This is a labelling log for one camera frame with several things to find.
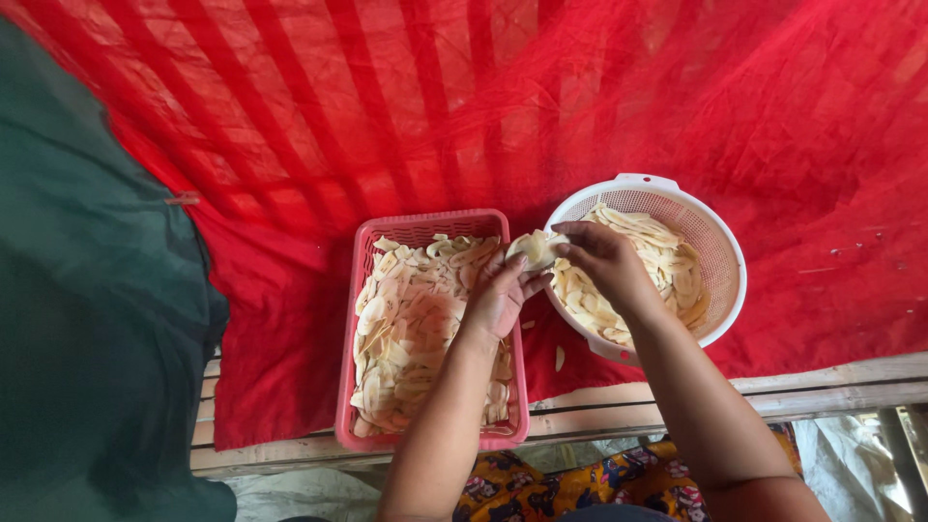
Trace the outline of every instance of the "hand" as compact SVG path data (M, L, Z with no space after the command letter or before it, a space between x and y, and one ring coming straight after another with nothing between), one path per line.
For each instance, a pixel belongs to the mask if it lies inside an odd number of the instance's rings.
M667 309L627 237L592 221L558 223L551 229L571 239L557 246L558 254L583 270L619 315L641 319Z
M551 284L553 274L526 273L524 253L505 260L509 246L502 245L480 269L460 329L486 336L496 350L499 340L512 332L525 301Z

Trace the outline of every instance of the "red cloth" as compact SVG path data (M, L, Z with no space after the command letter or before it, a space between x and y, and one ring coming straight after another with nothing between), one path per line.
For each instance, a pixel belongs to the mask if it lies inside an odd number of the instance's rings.
M747 259L729 377L926 348L928 4L7 0L189 206L230 301L215 445L332 425L352 234L494 207L512 233L671 177ZM544 297L529 399L640 379ZM568 349L554 372L556 345Z

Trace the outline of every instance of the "forearm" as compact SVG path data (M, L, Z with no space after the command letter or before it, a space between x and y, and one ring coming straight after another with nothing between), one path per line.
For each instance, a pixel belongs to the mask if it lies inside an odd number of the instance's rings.
M760 415L669 310L653 307L628 326L667 430L702 488L795 476Z
M477 456L495 350L494 340L462 327L393 457L380 520L451 516Z

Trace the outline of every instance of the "white plastic colander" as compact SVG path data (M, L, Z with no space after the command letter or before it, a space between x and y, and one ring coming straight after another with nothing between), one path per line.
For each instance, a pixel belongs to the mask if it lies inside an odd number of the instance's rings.
M606 203L619 212L647 212L663 223L676 223L700 255L702 282L712 296L706 321L693 334L706 347L731 326L738 317L747 292L747 270L738 241L722 219L703 202L680 190L671 179L644 174L618 175L576 192L554 211L545 225L582 219L593 205ZM589 349L606 359L639 366L633 350L599 337L580 325L564 309L554 290L548 298L558 313L589 342Z

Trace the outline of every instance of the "pile of banana slices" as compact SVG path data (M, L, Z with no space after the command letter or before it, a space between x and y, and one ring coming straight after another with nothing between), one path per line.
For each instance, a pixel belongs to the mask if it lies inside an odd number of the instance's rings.
M711 295L702 284L699 254L685 242L681 232L671 230L649 214L624 214L603 202L597 203L584 220L601 223L632 241L667 307L687 328L695 330L705 323ZM612 310L583 270L559 258L553 272L554 294L577 322L604 339L634 347L625 321Z
M398 433L409 424L458 332L477 274L498 237L435 234L425 248L380 237L374 270L354 301L354 393L359 416L353 433ZM509 339L496 351L486 389L483 425L509 418Z

